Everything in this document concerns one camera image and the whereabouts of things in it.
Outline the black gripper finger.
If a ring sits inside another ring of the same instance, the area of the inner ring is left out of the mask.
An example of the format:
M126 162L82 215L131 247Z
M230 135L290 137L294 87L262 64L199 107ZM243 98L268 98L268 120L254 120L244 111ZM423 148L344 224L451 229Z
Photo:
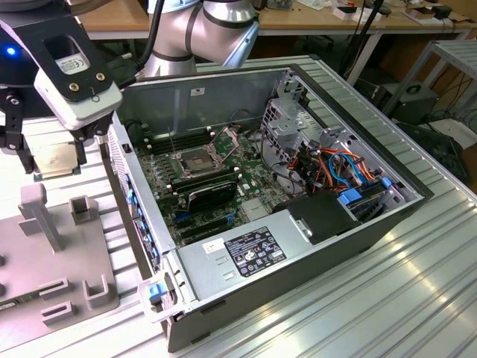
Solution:
M75 150L77 154L78 164L86 163L86 154L84 150L85 143L93 139L94 136L104 136L107 134L110 124L112 123L112 113L103 116L85 127L72 131L75 140Z
M23 99L10 88L1 89L1 111L5 114L5 123L1 126L1 149L14 151L27 175L35 169L34 158L22 134Z

